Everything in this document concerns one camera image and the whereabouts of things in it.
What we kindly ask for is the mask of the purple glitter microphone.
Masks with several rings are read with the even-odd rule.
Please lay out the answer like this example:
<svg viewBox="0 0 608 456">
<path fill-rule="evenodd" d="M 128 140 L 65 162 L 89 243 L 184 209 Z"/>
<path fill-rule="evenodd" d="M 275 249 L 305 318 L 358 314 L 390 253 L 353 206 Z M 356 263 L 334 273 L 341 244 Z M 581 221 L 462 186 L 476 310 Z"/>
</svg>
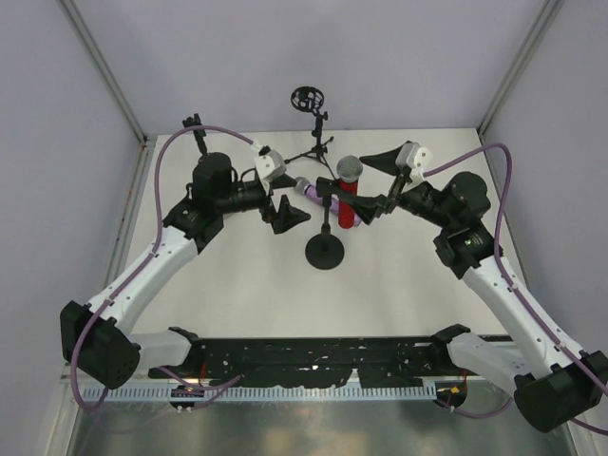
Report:
<svg viewBox="0 0 608 456">
<path fill-rule="evenodd" d="M 316 187 L 310 183 L 304 177 L 296 177 L 295 178 L 296 185 L 294 190 L 296 193 L 306 197 L 308 200 L 311 200 L 318 205 L 323 204 L 323 199 L 317 195 Z M 345 212 L 344 216 L 340 214 L 340 201 L 336 196 L 332 196 L 332 203 L 330 206 L 330 212 L 334 214 L 338 219 L 338 225 L 343 229 L 350 229 L 353 227 L 358 227 L 362 220 L 356 214 L 352 214 L 352 223 L 346 221 Z"/>
</svg>

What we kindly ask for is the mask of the round-base mic stand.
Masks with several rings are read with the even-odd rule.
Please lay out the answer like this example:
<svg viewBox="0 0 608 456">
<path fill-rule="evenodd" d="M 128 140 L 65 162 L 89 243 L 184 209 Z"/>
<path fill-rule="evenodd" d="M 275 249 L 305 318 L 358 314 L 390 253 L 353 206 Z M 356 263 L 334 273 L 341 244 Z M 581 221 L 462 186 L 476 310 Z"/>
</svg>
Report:
<svg viewBox="0 0 608 456">
<path fill-rule="evenodd" d="M 199 113 L 187 117 L 182 121 L 184 129 L 189 128 L 189 133 L 194 136 L 194 141 L 199 151 L 199 161 L 203 160 L 209 153 L 205 138 L 207 136 L 206 130 L 202 129 L 202 122 Z"/>
<path fill-rule="evenodd" d="M 345 255 L 343 243 L 332 234 L 331 230 L 330 206 L 332 196 L 337 196 L 340 202 L 346 203 L 350 208 L 353 199 L 361 196 L 356 196 L 342 189 L 337 180 L 323 177 L 319 177 L 316 180 L 316 192 L 323 199 L 324 218 L 320 233 L 311 237 L 306 244 L 305 256 L 308 262 L 316 269 L 329 271 L 340 265 Z"/>
</svg>

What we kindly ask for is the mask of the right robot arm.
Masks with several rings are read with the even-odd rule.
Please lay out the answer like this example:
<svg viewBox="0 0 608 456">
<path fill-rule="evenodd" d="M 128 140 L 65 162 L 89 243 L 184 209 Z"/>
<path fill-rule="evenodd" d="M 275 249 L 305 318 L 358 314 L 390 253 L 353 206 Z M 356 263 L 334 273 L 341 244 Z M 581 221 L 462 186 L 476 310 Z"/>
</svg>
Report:
<svg viewBox="0 0 608 456">
<path fill-rule="evenodd" d="M 491 203 L 480 176 L 464 171 L 438 190 L 429 182 L 430 152 L 417 142 L 361 157 L 394 178 L 386 195 L 357 198 L 353 208 L 366 223 L 403 209 L 441 231 L 433 243 L 442 263 L 500 321 L 519 352 L 513 354 L 454 325 L 437 333 L 429 352 L 441 374 L 472 371 L 509 395 L 522 417 L 540 432 L 551 431 L 596 407 L 607 394 L 607 357 L 586 351 L 544 310 L 510 266 L 500 227 L 483 223 Z"/>
</svg>

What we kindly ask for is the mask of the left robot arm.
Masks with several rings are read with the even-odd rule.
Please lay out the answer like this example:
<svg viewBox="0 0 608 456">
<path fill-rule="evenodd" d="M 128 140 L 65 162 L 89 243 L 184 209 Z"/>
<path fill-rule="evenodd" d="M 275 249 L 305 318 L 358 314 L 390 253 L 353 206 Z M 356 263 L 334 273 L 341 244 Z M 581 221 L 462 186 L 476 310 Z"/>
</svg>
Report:
<svg viewBox="0 0 608 456">
<path fill-rule="evenodd" d="M 255 171 L 252 180 L 236 182 L 227 155 L 210 153 L 199 159 L 186 197 L 161 221 L 143 254 L 86 304 L 71 301 L 62 309 L 62 351 L 71 366 L 110 390 L 136 371 L 170 367 L 184 378 L 201 371 L 201 341 L 194 333 L 172 327 L 135 334 L 133 328 L 168 280 L 222 230 L 225 216 L 258 210 L 275 234 L 310 219 L 286 196 L 279 205 L 272 202 L 274 190 L 295 186 L 277 152 L 257 157 Z"/>
</svg>

